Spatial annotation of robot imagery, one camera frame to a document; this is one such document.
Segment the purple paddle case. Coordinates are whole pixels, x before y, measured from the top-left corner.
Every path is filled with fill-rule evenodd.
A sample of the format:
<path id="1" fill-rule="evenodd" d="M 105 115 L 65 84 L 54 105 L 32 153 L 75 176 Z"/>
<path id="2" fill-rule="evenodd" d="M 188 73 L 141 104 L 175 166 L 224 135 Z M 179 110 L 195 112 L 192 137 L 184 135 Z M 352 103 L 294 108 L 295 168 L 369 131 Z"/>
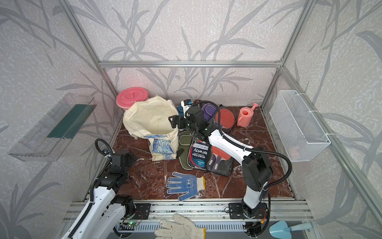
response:
<path id="1" fill-rule="evenodd" d="M 202 106 L 202 112 L 205 120 L 209 122 L 215 116 L 217 107 L 211 103 L 206 103 Z"/>

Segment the olive green paddle case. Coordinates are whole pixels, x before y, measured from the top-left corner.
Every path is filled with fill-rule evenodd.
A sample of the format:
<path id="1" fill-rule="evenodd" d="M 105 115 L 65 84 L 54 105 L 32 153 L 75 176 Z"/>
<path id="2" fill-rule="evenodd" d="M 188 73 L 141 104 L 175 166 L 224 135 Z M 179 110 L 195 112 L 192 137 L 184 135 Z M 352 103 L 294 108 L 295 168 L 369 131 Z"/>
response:
<path id="1" fill-rule="evenodd" d="M 193 142 L 193 134 L 189 130 L 181 131 L 179 134 L 178 159 L 184 170 L 190 171 L 193 168 L 188 165 L 188 154 Z"/>

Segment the cream canvas tote bag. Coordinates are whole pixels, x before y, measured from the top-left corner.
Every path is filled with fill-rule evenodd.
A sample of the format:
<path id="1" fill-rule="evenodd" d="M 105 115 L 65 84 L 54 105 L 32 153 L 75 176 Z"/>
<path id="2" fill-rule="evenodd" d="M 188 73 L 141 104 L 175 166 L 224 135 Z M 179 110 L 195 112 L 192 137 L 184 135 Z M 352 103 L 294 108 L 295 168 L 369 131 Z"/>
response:
<path id="1" fill-rule="evenodd" d="M 179 130 L 169 117 L 178 116 L 171 100 L 160 96 L 136 102 L 123 116 L 123 124 L 135 139 L 147 139 L 153 161 L 177 158 Z"/>

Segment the Deerway ping pong set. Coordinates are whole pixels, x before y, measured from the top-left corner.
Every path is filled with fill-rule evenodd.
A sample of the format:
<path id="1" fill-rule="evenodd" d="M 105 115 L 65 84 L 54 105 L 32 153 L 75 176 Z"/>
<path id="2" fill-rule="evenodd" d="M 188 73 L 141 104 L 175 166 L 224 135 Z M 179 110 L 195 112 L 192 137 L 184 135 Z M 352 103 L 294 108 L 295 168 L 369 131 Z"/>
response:
<path id="1" fill-rule="evenodd" d="M 211 157 L 211 146 L 206 142 L 196 139 L 189 148 L 187 164 L 194 169 L 206 170 L 207 163 Z"/>

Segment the blue paddle case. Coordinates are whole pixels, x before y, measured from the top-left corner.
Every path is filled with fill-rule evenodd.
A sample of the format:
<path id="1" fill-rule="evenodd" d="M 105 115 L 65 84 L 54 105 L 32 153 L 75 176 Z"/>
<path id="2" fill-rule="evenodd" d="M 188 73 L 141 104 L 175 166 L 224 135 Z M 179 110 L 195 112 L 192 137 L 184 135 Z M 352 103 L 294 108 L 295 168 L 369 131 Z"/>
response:
<path id="1" fill-rule="evenodd" d="M 183 107 L 181 104 L 178 104 L 177 105 L 177 111 L 179 113 L 180 116 L 183 116 L 184 115 L 184 111 L 183 111 Z"/>

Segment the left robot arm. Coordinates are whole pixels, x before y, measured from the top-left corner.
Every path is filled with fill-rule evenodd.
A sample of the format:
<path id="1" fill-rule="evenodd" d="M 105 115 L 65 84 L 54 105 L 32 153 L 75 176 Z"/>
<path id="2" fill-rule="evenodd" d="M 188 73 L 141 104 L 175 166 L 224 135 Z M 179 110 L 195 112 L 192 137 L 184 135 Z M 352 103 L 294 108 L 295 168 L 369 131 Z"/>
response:
<path id="1" fill-rule="evenodd" d="M 118 196 L 121 186 L 129 178 L 129 168 L 137 157 L 129 150 L 115 152 L 101 138 L 95 140 L 96 150 L 107 163 L 90 187 L 89 200 L 64 239 L 105 239 L 117 223 L 135 214 L 132 196 Z"/>

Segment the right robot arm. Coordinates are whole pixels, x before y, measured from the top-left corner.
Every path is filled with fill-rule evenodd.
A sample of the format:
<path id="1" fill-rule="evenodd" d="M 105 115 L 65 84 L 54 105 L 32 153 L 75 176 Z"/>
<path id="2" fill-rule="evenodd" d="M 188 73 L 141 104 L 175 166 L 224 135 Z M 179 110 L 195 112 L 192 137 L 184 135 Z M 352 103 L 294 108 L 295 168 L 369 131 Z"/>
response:
<path id="1" fill-rule="evenodd" d="M 199 104 L 212 104 L 217 110 L 217 125 L 214 126 L 204 118 L 204 113 Z M 246 218 L 255 217 L 260 210 L 260 204 L 265 198 L 270 187 L 282 183 L 288 179 L 292 172 L 291 160 L 280 153 L 265 151 L 246 145 L 225 133 L 221 127 L 222 113 L 220 107 L 210 101 L 200 101 L 190 106 L 184 106 L 184 114 L 168 117 L 172 128 L 189 129 L 197 138 L 214 146 L 234 158 L 242 166 L 243 179 L 246 183 L 246 192 L 242 199 L 242 210 Z M 283 177 L 270 183 L 273 175 L 273 167 L 268 158 L 275 155 L 282 158 L 288 165 L 287 172 Z"/>

